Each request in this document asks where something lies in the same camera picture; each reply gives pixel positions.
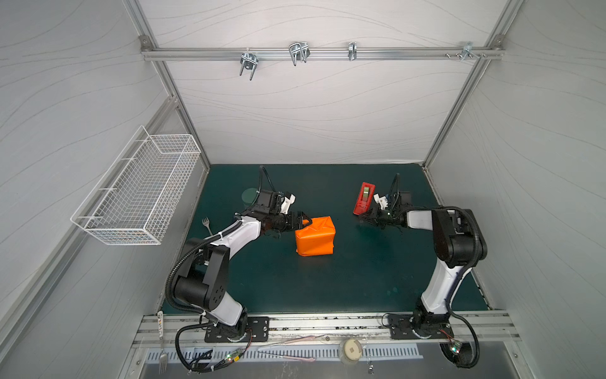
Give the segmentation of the orange wrapping paper sheet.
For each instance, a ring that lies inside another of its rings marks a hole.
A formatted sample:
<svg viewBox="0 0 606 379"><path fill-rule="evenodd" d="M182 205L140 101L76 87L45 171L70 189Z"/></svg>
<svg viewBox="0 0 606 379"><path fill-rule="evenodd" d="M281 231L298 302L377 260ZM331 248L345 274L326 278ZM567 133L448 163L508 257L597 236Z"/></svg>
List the orange wrapping paper sheet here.
<svg viewBox="0 0 606 379"><path fill-rule="evenodd" d="M295 232L296 251L302 257L332 255L336 227L330 216L305 221L303 228Z"/></svg>

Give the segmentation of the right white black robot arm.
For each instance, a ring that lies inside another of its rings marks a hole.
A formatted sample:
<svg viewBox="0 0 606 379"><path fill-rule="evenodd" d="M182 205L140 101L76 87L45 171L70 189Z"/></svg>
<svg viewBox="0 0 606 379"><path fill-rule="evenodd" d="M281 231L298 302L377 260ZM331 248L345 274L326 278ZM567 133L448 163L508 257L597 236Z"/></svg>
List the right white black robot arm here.
<svg viewBox="0 0 606 379"><path fill-rule="evenodd" d="M374 197L375 205L359 218L374 226L432 232L437 264L421 294L410 325L418 334L449 322L453 299L466 275L488 254L478 221L469 208L427 208L407 202L403 194Z"/></svg>

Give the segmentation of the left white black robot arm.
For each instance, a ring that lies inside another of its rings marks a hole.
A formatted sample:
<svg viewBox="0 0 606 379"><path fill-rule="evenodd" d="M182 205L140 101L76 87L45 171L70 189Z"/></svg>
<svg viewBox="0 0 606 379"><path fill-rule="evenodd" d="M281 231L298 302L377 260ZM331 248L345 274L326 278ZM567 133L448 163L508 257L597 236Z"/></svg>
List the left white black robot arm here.
<svg viewBox="0 0 606 379"><path fill-rule="evenodd" d="M266 232L292 232L311 225L305 213L290 211L295 200L290 193L261 190L229 227L190 240L168 274L166 301L177 310L205 316L231 339L243 336L248 314L227 292L230 260Z"/></svg>

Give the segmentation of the red tape dispenser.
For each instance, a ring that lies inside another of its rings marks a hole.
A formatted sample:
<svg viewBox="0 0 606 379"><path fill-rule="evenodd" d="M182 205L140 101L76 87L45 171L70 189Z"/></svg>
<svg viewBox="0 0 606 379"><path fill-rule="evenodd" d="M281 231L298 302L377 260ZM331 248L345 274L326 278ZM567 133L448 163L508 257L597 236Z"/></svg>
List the red tape dispenser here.
<svg viewBox="0 0 606 379"><path fill-rule="evenodd" d="M360 216L370 210L376 186L371 183L362 183L361 189L353 210L355 216Z"/></svg>

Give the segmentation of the silver metal fork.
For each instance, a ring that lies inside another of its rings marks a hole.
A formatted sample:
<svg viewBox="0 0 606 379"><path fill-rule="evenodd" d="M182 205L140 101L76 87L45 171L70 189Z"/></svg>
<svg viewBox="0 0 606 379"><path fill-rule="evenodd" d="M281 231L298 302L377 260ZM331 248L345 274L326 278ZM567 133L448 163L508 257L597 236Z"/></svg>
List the silver metal fork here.
<svg viewBox="0 0 606 379"><path fill-rule="evenodd" d="M213 232L212 232L211 227L210 227L210 219L208 219L207 217L205 217L204 219L202 219L202 224L207 229L209 235L213 235Z"/></svg>

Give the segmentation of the white slotted vent strip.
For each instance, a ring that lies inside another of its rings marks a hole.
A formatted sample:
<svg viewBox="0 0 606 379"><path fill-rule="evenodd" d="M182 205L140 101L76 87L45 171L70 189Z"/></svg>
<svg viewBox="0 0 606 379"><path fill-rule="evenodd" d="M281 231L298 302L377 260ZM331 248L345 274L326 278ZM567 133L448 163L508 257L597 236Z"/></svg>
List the white slotted vent strip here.
<svg viewBox="0 0 606 379"><path fill-rule="evenodd" d="M188 347L182 349L182 354L190 362L203 355L203 353L212 351L211 358L206 359L204 363L217 363L235 350L236 347ZM344 349L339 344L251 347L244 353L241 360L244 363L272 363L295 361L295 358L313 358L315 362L345 363ZM376 363L412 359L423 359L423 355L416 344L363 344L359 362Z"/></svg>

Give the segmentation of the left metal u-bolt clamp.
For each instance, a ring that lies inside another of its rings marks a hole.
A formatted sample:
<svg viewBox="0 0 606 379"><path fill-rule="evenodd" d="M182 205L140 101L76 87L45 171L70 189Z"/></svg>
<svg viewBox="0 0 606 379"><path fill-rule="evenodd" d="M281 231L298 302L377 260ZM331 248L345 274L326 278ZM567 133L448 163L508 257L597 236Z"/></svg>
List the left metal u-bolt clamp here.
<svg viewBox="0 0 606 379"><path fill-rule="evenodd" d="M239 75L242 76L245 71L249 71L249 80L251 81L254 78L254 74L257 70L259 59L254 54L245 52L241 55L240 64L241 67Z"/></svg>

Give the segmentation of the metal u-bolt clamp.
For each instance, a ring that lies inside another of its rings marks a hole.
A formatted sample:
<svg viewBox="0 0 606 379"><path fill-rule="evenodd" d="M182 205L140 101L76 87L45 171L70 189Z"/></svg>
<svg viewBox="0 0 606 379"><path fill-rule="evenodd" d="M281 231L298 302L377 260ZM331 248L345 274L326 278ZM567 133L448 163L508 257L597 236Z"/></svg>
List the metal u-bolt clamp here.
<svg viewBox="0 0 606 379"><path fill-rule="evenodd" d="M288 52L294 66L299 62L307 63L310 55L309 44L305 41L293 43L288 47Z"/></svg>
<svg viewBox="0 0 606 379"><path fill-rule="evenodd" d="M245 52L241 55L240 64L241 67L239 75L242 76L245 71L249 71L249 80L251 81L254 78L254 74L257 70L259 59L254 54Z"/></svg>

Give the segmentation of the middle metal u-bolt clamp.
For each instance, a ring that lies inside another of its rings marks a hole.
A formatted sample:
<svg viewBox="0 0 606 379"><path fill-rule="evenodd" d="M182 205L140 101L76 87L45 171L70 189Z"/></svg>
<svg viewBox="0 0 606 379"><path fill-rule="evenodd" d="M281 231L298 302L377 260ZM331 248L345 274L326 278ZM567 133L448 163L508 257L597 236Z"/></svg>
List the middle metal u-bolt clamp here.
<svg viewBox="0 0 606 379"><path fill-rule="evenodd" d="M309 44L305 41L293 43L288 47L288 52L294 66L299 62L307 63L310 55Z"/></svg>

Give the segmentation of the right metal bolt clamp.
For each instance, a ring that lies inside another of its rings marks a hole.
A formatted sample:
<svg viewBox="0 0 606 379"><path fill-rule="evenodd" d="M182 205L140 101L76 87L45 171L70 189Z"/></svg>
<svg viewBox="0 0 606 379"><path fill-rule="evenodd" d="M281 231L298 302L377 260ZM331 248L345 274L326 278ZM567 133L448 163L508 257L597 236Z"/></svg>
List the right metal bolt clamp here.
<svg viewBox="0 0 606 379"><path fill-rule="evenodd" d="M462 47L461 51L456 54L446 53L445 57L450 60L459 60L461 62L465 60L483 60L487 58L485 53L477 52L473 48L473 44L468 43Z"/></svg>

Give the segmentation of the fork hanging at front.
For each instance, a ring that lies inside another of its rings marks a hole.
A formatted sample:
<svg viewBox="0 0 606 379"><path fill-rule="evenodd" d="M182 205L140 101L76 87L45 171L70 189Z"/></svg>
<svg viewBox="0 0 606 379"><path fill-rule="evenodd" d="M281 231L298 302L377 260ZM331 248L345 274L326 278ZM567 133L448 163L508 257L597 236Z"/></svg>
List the fork hanging at front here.
<svg viewBox="0 0 606 379"><path fill-rule="evenodd" d="M165 349L165 340L163 337L159 338L160 342L160 354L159 354L159 375L164 374L167 371L168 366L168 354Z"/></svg>

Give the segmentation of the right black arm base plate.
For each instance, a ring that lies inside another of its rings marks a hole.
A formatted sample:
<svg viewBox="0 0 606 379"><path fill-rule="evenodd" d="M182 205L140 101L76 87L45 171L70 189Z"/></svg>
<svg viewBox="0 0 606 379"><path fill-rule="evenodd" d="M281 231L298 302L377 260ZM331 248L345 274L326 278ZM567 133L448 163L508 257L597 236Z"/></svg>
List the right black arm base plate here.
<svg viewBox="0 0 606 379"><path fill-rule="evenodd" d="M392 340L448 340L454 337L446 314L387 314L387 327Z"/></svg>

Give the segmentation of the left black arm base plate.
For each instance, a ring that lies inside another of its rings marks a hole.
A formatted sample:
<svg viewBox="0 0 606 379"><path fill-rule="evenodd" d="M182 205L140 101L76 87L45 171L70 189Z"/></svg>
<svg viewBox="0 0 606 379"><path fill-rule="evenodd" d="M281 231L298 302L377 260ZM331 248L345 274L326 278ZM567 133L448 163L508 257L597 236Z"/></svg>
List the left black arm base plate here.
<svg viewBox="0 0 606 379"><path fill-rule="evenodd" d="M205 332L205 343L267 342L268 317L245 317L234 326L211 324Z"/></svg>

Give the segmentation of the aluminium crossbar rail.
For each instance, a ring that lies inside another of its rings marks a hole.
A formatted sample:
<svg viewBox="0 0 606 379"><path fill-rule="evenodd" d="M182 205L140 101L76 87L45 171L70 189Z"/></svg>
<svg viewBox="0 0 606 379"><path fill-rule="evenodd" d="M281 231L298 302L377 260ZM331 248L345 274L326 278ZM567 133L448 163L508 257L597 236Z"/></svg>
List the aluminium crossbar rail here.
<svg viewBox="0 0 606 379"><path fill-rule="evenodd" d="M475 51L487 55L487 60L497 60L506 51L498 48L473 47ZM410 60L450 60L446 53L456 54L462 47L361 47L358 45L358 61L410 61ZM349 61L348 47L310 47L309 61ZM217 61L238 62L241 55L250 52L259 61L290 61L286 47L257 48L156 48L142 51L144 60L161 62Z"/></svg>

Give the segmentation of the small metal bracket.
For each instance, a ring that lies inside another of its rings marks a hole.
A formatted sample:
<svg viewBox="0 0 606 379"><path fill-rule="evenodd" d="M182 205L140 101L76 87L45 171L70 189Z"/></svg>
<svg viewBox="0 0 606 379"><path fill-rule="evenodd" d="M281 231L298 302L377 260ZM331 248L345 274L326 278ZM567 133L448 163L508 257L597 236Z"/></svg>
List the small metal bracket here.
<svg viewBox="0 0 606 379"><path fill-rule="evenodd" d="M348 45L348 60L353 62L357 59L358 45L355 42L350 42Z"/></svg>

